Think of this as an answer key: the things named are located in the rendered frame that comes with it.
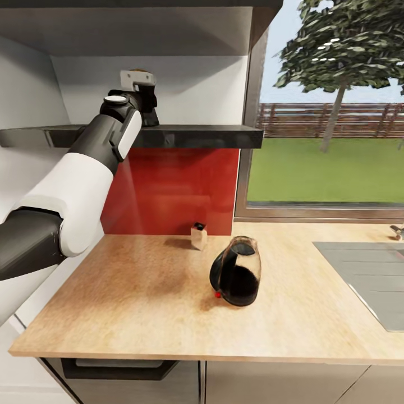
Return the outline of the bottle of coffee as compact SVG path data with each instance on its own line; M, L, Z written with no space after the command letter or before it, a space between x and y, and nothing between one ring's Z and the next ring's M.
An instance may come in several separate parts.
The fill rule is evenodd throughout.
M155 86L138 86L134 85L135 91L147 91L154 95ZM142 127L158 126L160 125L159 119L157 117L155 107L153 107L152 113L140 113L142 119Z

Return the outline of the electric kettle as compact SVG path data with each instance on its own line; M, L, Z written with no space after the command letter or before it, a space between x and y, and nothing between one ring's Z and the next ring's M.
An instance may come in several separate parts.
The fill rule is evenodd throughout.
M257 239L236 236L215 259L209 273L216 297L244 307L258 296L261 281L261 257Z

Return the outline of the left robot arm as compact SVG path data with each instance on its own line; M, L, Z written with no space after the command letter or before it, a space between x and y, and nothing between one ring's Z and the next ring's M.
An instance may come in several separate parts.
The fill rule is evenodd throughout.
M120 70L99 114L76 133L57 165L20 198L0 224L0 327L67 258L92 243L108 191L157 97L150 72Z

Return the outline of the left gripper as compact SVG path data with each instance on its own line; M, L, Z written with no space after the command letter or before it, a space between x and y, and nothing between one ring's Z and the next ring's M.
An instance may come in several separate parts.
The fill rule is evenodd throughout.
M157 107L157 97L151 95L147 91L122 91L112 89L109 92L109 96L112 95L125 95L131 97L139 107L140 113L152 113L153 107Z

